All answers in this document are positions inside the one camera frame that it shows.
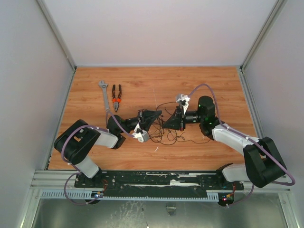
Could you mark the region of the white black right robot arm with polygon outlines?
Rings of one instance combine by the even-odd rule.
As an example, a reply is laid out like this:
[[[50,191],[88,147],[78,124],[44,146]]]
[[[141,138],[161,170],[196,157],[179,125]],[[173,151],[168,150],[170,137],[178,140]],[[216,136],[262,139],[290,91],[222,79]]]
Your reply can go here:
[[[183,131],[187,124],[199,124],[204,136],[244,156],[243,164],[227,164],[219,169],[221,174],[215,177],[219,188],[227,189],[234,181],[249,181],[262,188],[285,175],[286,166],[271,138],[250,137],[221,122],[216,117],[216,106],[209,96],[199,98],[196,111],[187,110],[189,100],[186,95],[180,95],[178,106],[162,125],[163,128]]]

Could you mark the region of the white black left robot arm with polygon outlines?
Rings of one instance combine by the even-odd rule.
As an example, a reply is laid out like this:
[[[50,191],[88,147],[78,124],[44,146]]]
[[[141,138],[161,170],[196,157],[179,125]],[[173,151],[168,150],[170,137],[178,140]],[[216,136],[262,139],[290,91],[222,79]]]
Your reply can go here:
[[[126,137],[140,143],[146,142],[150,138],[148,131],[151,125],[161,114],[161,111],[145,109],[129,119],[112,114],[105,129],[79,119],[57,137],[53,147],[64,162],[79,172],[76,174],[75,187],[102,187],[106,183],[105,174],[90,158],[91,149],[97,145],[117,150]]]

